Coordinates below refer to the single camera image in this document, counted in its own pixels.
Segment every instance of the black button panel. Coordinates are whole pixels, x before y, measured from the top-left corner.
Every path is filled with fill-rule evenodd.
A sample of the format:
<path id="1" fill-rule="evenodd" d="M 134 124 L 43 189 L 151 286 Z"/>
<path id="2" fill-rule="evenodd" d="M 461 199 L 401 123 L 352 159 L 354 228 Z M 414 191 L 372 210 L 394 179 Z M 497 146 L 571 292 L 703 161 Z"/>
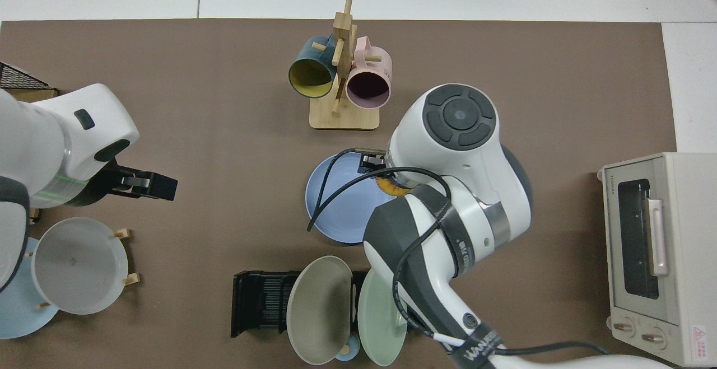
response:
<path id="1" fill-rule="evenodd" d="M 108 146 L 100 149 L 95 154 L 95 160 L 98 162 L 109 162 L 114 159 L 118 153 L 122 152 L 126 147 L 130 146 L 130 142 L 127 139 L 120 139 L 118 141 L 109 144 Z"/>
<path id="2" fill-rule="evenodd" d="M 90 113 L 87 113 L 85 109 L 75 111 L 75 117 L 77 117 L 77 121 L 82 125 L 82 129 L 88 130 L 95 126 L 95 120 L 92 119 Z"/>
<path id="3" fill-rule="evenodd" d="M 486 119 L 495 118 L 495 111 L 492 108 L 492 104 L 485 96 L 476 91 L 469 92 L 468 96 L 478 103 L 478 106 L 481 107 L 481 114 L 486 117 Z"/>
<path id="4" fill-rule="evenodd" d="M 433 106 L 440 106 L 451 97 L 460 96 L 463 88 L 460 85 L 445 85 L 428 94 L 426 100 Z"/>
<path id="5" fill-rule="evenodd" d="M 433 90 L 423 104 L 423 126 L 433 140 L 451 150 L 472 150 L 486 143 L 496 120 L 486 95 L 458 83 Z"/>
<path id="6" fill-rule="evenodd" d="M 438 111 L 430 111 L 426 118 L 428 120 L 428 127 L 433 131 L 433 134 L 436 134 L 443 142 L 450 141 L 453 132 L 445 126 Z"/>
<path id="7" fill-rule="evenodd" d="M 452 99 L 443 108 L 443 119 L 455 129 L 463 130 L 473 127 L 479 116 L 481 116 L 481 110 L 476 102 L 470 99 Z"/>
<path id="8" fill-rule="evenodd" d="M 487 124 L 481 123 L 476 129 L 466 134 L 461 134 L 458 137 L 458 144 L 463 147 L 468 147 L 473 144 L 481 142 L 488 134 L 491 134 L 491 127 Z"/>

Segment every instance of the black cable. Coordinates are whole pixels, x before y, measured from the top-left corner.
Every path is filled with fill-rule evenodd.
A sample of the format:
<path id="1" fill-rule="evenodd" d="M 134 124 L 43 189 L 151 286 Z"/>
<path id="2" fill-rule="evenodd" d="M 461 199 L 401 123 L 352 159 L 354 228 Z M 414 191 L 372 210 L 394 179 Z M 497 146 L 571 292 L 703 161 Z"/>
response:
<path id="1" fill-rule="evenodd" d="M 418 321 L 413 320 L 413 318 L 409 316 L 408 312 L 406 312 L 406 310 L 402 306 L 401 298 L 399 297 L 399 293 L 398 293 L 398 282 L 399 282 L 399 277 L 400 277 L 401 271 L 403 269 L 403 265 L 408 260 L 408 257 L 410 256 L 411 252 L 414 251 L 420 244 L 422 244 L 423 241 L 428 239 L 428 237 L 436 229 L 438 229 L 438 227 L 440 226 L 440 220 L 443 218 L 443 215 L 446 214 L 446 211 L 448 211 L 448 208 L 450 206 L 450 198 L 451 198 L 450 188 L 448 187 L 448 183 L 446 183 L 445 180 L 443 180 L 443 178 L 440 175 L 438 175 L 430 170 L 423 169 L 420 167 L 387 167 L 384 169 L 374 170 L 373 172 L 366 173 L 365 175 L 362 175 L 358 178 L 355 178 L 355 179 L 349 181 L 348 183 L 345 183 L 345 185 L 338 188 L 338 190 L 336 190 L 331 196 L 329 196 L 329 198 L 327 198 L 326 201 L 324 201 L 324 203 L 321 204 L 320 207 L 314 208 L 314 213 L 313 213 L 311 220 L 309 221 L 309 224 L 306 229 L 307 229 L 307 231 L 310 231 L 313 228 L 314 223 L 316 222 L 316 219 L 318 219 L 318 216 L 321 214 L 321 212 L 328 206 L 328 204 L 331 201 L 333 201 L 336 197 L 338 197 L 341 193 L 343 193 L 343 191 L 346 190 L 347 188 L 350 188 L 352 185 L 355 185 L 356 183 L 359 183 L 368 178 L 373 178 L 373 177 L 380 176 L 380 175 L 387 175 L 387 174 L 391 174 L 391 173 L 395 173 L 395 172 L 414 172 L 414 173 L 419 173 L 422 175 L 427 175 L 428 177 L 436 180 L 441 185 L 441 187 L 443 187 L 444 191 L 446 192 L 446 194 L 445 194 L 446 203 L 443 206 L 443 208 L 441 209 L 441 211 L 437 214 L 437 216 L 435 216 L 435 218 L 436 218 L 435 223 L 433 223 L 432 226 L 430 228 L 428 228 L 427 231 L 423 232 L 423 234 L 421 236 L 416 238 L 405 249 L 405 251 L 401 255 L 401 259 L 399 259 L 399 263 L 397 264 L 396 272 L 394 272 L 394 276 L 393 276 L 393 280 L 392 280 L 392 294 L 394 297 L 394 303 L 396 305 L 396 308 L 399 310 L 399 313 L 401 314 L 401 316 L 404 318 L 404 320 L 408 324 L 410 324 L 410 326 L 412 326 L 416 330 L 419 330 L 425 336 L 433 338 L 433 331 L 431 331 L 430 329 L 421 325 L 420 323 L 418 323 Z"/>
<path id="2" fill-rule="evenodd" d="M 316 198 L 316 205 L 314 206 L 314 212 L 311 214 L 312 218 L 316 216 L 316 211 L 318 210 L 318 206 L 321 204 L 321 198 L 323 197 L 323 190 L 326 188 L 326 181 L 328 180 L 328 174 L 331 172 L 331 167 L 333 167 L 333 164 L 336 163 L 339 157 L 342 157 L 343 155 L 354 152 L 356 149 L 354 148 L 348 148 L 347 150 L 343 150 L 341 152 L 338 152 L 336 155 L 333 156 L 333 159 L 330 163 L 328 163 L 328 167 L 326 168 L 326 173 L 323 175 L 323 181 L 321 182 L 321 188 L 318 190 L 318 197 Z"/>
<path id="3" fill-rule="evenodd" d="M 498 348 L 495 350 L 495 354 L 499 354 L 500 356 L 524 356 L 525 354 L 548 353 L 565 348 L 589 348 L 600 354 L 610 354 L 606 349 L 600 347 L 599 345 L 583 343 L 582 341 L 565 341 L 563 343 L 546 344 L 532 348 Z"/>

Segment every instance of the oven knob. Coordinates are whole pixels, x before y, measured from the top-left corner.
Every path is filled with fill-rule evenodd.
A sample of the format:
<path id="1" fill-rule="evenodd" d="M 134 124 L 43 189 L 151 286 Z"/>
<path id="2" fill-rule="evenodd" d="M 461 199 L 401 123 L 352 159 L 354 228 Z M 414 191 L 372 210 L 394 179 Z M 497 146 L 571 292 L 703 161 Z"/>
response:
<path id="1" fill-rule="evenodd" d="M 659 328 L 653 328 L 653 331 L 650 334 L 643 334 L 642 339 L 660 349 L 665 349 L 668 346 L 665 333 L 663 333 L 663 331 Z"/>
<path id="2" fill-rule="evenodd" d="M 632 324 L 632 320 L 627 317 L 621 317 L 619 323 L 612 323 L 612 328 L 622 331 L 628 337 L 635 336 L 635 326 Z"/>

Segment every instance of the beige plate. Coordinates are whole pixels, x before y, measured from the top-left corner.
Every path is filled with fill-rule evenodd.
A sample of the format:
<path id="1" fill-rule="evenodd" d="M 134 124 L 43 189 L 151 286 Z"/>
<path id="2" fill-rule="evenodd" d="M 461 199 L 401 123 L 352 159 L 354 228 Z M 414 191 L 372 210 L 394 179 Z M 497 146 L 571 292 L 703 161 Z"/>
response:
<path id="1" fill-rule="evenodd" d="M 335 256 L 309 264 L 289 295 L 286 328 L 294 351 L 323 365 L 341 351 L 351 332 L 351 269 Z"/>

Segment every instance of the mug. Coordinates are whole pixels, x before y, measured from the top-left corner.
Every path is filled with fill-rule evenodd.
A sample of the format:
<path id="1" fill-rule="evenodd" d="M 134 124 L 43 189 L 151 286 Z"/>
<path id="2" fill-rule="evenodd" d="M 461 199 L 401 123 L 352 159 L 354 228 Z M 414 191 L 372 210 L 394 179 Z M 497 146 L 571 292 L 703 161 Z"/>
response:
<path id="1" fill-rule="evenodd" d="M 336 44 L 333 35 L 310 38 L 289 68 L 289 83 L 303 96 L 325 96 L 333 86 L 336 67 L 331 65 Z"/>
<path id="2" fill-rule="evenodd" d="M 362 109 L 377 109 L 391 97 L 391 56 L 383 48 L 371 47 L 368 37 L 356 40 L 355 68 L 346 79 L 346 97 Z"/>

